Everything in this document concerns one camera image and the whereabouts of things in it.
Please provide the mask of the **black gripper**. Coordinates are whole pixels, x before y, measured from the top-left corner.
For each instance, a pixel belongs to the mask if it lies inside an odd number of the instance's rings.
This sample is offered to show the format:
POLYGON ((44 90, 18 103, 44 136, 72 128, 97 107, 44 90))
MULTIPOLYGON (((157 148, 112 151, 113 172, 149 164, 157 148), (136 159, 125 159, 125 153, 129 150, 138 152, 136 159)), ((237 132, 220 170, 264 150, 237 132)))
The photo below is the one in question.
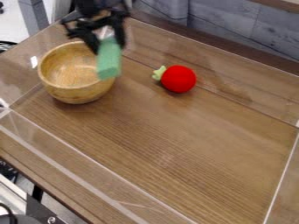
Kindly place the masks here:
POLYGON ((129 16, 130 13, 128 10, 117 8, 101 11, 100 14, 92 18, 84 17, 74 11, 60 21, 60 24, 66 31, 66 37, 70 39, 81 38, 89 50, 97 55, 100 41, 93 31, 109 26, 114 32, 116 42, 120 48, 124 48, 126 44, 124 21, 129 16))

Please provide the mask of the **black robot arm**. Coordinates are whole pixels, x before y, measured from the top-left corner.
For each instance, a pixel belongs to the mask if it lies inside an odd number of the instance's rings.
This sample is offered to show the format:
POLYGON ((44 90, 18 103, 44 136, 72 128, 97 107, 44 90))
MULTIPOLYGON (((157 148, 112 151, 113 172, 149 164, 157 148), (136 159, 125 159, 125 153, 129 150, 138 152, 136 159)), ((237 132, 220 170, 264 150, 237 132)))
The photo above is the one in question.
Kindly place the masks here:
POLYGON ((124 22, 130 17, 125 0, 73 0, 74 11, 60 20, 66 37, 80 39, 93 53, 102 41, 94 30, 109 26, 120 48, 126 45, 124 22))

